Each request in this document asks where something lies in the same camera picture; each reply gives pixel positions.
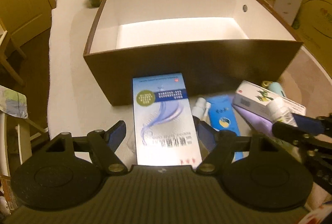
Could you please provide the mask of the purple rectangular case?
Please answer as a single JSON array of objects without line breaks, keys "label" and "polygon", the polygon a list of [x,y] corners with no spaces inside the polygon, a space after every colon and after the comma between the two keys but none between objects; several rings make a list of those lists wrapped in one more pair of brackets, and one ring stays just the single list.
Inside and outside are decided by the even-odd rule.
[{"label": "purple rectangular case", "polygon": [[259,115],[256,115],[256,114],[252,113],[251,111],[248,111],[244,108],[241,108],[237,105],[233,105],[233,108],[257,132],[263,133],[263,134],[265,134],[269,137],[273,137],[272,122],[270,122],[269,120],[267,120],[263,117],[260,117]]}]

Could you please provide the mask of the white pill bottle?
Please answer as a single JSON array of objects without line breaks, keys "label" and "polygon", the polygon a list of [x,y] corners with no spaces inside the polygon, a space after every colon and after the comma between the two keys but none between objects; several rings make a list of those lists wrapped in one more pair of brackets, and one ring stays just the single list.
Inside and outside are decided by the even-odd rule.
[{"label": "white pill bottle", "polygon": [[298,127],[291,110],[286,106],[282,97],[274,98],[266,105],[272,123],[281,122]]}]

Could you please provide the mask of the blue hand cream tube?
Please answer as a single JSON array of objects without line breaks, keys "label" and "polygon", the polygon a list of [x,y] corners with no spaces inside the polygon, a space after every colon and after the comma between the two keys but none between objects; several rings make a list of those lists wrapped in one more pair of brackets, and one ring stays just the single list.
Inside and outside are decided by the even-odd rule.
[{"label": "blue hand cream tube", "polygon": [[231,98],[228,95],[220,95],[207,98],[207,102],[210,103],[208,111],[210,125],[215,130],[229,130],[236,133],[236,136],[241,136]]}]

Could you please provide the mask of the brown spray bottle white nozzle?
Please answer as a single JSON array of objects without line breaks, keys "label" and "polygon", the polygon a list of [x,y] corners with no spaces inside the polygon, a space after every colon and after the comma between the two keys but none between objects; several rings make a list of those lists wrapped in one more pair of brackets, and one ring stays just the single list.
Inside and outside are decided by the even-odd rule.
[{"label": "brown spray bottle white nozzle", "polygon": [[204,98],[198,98],[192,108],[192,115],[198,118],[200,121],[209,122],[208,112],[211,107],[211,103]]}]

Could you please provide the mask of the white green medicine box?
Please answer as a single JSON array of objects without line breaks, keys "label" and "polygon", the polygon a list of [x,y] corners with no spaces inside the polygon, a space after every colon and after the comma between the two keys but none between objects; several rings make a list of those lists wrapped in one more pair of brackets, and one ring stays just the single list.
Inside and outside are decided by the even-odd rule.
[{"label": "white green medicine box", "polygon": [[270,119],[270,113],[266,105],[278,97],[283,99],[285,105],[293,113],[306,115],[305,106],[248,81],[241,82],[232,102],[235,106],[239,106],[265,119]]}]

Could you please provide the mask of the blue white medicine box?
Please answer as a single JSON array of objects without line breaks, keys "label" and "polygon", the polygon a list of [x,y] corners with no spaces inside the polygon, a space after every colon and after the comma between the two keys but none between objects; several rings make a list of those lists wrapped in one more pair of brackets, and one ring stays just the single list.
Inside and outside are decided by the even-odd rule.
[{"label": "blue white medicine box", "polygon": [[132,89],[137,163],[196,169],[202,157],[183,76],[134,78]]}]

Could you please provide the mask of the green patterned cloth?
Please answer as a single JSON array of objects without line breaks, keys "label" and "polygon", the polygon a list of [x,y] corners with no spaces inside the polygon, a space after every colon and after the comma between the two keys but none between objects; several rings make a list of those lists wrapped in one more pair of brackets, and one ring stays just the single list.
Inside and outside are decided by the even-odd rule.
[{"label": "green patterned cloth", "polygon": [[28,107],[26,96],[17,91],[1,86],[0,110],[12,117],[27,119]]}]

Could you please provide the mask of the large brown cardboard box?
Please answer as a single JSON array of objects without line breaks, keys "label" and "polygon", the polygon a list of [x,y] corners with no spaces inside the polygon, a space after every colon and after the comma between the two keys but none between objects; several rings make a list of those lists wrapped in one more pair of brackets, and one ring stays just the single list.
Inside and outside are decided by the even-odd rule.
[{"label": "large brown cardboard box", "polygon": [[331,0],[303,0],[293,28],[309,52],[331,73]]}]

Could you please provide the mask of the brown storage box white inside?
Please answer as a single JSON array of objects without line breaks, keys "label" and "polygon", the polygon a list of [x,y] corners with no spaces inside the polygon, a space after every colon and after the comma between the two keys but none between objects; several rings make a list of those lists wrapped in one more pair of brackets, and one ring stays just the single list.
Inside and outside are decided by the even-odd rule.
[{"label": "brown storage box white inside", "polygon": [[132,80],[182,73],[190,96],[276,80],[302,46],[265,0],[103,0],[83,57],[112,105]]}]

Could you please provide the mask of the wooden chair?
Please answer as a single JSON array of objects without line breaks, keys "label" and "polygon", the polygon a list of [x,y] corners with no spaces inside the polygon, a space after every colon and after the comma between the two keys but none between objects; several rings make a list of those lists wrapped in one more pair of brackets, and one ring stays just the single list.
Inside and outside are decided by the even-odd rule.
[{"label": "wooden chair", "polygon": [[3,21],[1,21],[1,66],[20,86],[25,86],[24,80],[8,61],[13,51],[16,51],[22,59],[25,60],[27,58],[21,47],[12,40],[11,33],[7,30]]}]

